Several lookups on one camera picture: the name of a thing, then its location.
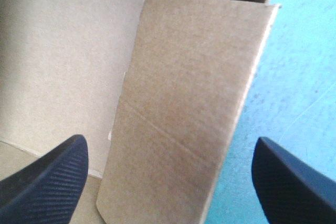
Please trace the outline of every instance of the blue floor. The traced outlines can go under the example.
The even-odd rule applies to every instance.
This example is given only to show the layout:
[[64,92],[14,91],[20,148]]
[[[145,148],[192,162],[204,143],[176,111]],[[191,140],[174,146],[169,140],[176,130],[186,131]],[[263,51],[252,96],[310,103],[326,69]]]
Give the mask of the blue floor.
[[206,224],[266,224],[251,182],[259,136],[336,180],[336,0],[281,3]]

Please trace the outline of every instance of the light blue surface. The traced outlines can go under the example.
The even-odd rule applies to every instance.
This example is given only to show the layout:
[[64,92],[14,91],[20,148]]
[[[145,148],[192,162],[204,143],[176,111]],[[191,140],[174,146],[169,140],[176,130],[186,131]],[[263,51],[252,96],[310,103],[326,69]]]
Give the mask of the light blue surface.
[[267,224],[251,182],[253,148],[268,136],[336,180],[336,0],[281,3],[206,224]]

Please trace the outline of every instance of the cardboard box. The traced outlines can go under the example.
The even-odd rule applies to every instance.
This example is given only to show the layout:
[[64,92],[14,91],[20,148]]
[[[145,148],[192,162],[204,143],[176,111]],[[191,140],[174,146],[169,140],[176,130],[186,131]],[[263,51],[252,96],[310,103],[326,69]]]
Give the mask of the cardboard box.
[[27,1],[2,10],[2,141],[38,156],[84,134],[106,223],[203,223],[279,6]]

